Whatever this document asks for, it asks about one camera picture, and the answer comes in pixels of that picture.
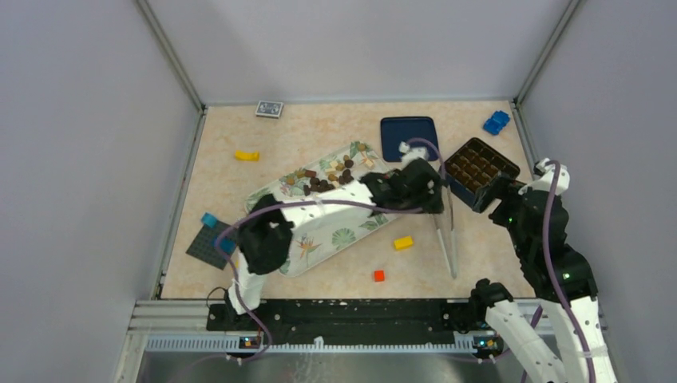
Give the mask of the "clear plastic tongs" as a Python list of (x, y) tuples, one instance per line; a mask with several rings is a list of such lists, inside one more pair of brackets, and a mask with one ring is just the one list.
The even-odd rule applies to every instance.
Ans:
[(457, 236), (454, 224), (453, 196), (447, 187), (441, 189), (441, 201), (444, 210), (441, 214), (434, 215), (434, 222), (449, 273), (451, 278), (456, 279), (458, 276)]

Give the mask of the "blue chocolate box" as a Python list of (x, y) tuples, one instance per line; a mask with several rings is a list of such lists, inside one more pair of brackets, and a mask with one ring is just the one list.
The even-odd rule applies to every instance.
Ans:
[(444, 169), (451, 192), (478, 213), (496, 198), (492, 188), (502, 176), (514, 180), (521, 173), (515, 163), (477, 137), (448, 157)]

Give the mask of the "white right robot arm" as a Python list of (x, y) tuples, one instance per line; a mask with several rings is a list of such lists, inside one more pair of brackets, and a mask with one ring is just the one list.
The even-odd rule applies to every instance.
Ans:
[(489, 218), (508, 231), (539, 301), (533, 317), (547, 316), (558, 350), (553, 352), (535, 325), (522, 318), (516, 300), (499, 282), (477, 282), (469, 299), (469, 320), (479, 329), (497, 332), (534, 382), (615, 382), (592, 268), (566, 242), (569, 215), (561, 196), (570, 175), (548, 158), (535, 171), (538, 177), (532, 182), (505, 187)]

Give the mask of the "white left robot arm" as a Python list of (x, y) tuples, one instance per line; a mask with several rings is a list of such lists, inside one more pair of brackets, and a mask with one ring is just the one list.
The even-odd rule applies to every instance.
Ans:
[(338, 188), (302, 199), (279, 201), (263, 195), (251, 212), (223, 231), (218, 240), (235, 234), (239, 262), (227, 289), (226, 320), (238, 330), (255, 322), (266, 277), (290, 257), (298, 237), (316, 231), (363, 223), (378, 213), (385, 215), (433, 214), (444, 211), (443, 175), (424, 159), (402, 169), (368, 172)]

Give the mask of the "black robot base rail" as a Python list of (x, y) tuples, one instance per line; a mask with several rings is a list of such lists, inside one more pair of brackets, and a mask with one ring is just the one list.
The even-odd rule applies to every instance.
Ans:
[(209, 331), (271, 333), (273, 345), (456, 345), (501, 353), (505, 344), (465, 301), (414, 299), (268, 299), (252, 315), (231, 303), (208, 307)]

